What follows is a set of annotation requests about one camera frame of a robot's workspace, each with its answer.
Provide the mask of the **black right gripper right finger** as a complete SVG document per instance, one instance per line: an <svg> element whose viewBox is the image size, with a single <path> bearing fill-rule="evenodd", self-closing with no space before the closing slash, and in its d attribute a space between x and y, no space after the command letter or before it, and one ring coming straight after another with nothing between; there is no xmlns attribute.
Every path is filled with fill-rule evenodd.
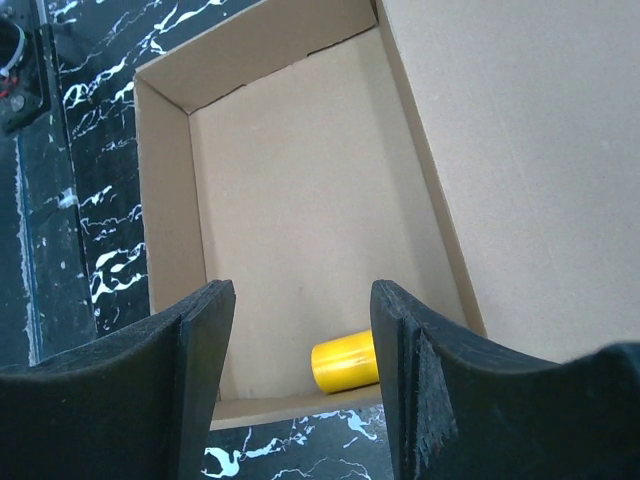
<svg viewBox="0 0 640 480"><path fill-rule="evenodd" d="M499 345L390 280L370 318L398 479L635 479L639 347L564 364Z"/></svg>

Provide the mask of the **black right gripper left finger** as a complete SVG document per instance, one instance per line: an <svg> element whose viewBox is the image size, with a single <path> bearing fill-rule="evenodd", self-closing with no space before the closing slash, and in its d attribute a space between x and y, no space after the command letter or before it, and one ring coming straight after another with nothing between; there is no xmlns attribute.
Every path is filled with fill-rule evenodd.
<svg viewBox="0 0 640 480"><path fill-rule="evenodd" d="M194 479L235 308L216 280L38 365L1 371L5 479Z"/></svg>

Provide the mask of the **small yellow cylinder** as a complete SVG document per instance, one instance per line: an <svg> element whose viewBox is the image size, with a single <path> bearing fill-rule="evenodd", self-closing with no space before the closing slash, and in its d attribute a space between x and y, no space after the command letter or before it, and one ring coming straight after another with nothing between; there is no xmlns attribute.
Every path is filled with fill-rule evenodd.
<svg viewBox="0 0 640 480"><path fill-rule="evenodd" d="M358 389L379 382L371 330L317 344L311 350L311 369L325 394Z"/></svg>

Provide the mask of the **brown cardboard box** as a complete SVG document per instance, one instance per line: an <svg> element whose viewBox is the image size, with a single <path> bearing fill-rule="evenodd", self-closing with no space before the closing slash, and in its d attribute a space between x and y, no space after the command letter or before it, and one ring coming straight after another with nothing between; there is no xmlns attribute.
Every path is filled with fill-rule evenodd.
<svg viewBox="0 0 640 480"><path fill-rule="evenodd" d="M211 426L375 403L374 281L525 354L639 337L635 1L262 1L134 76L150 305L236 307Z"/></svg>

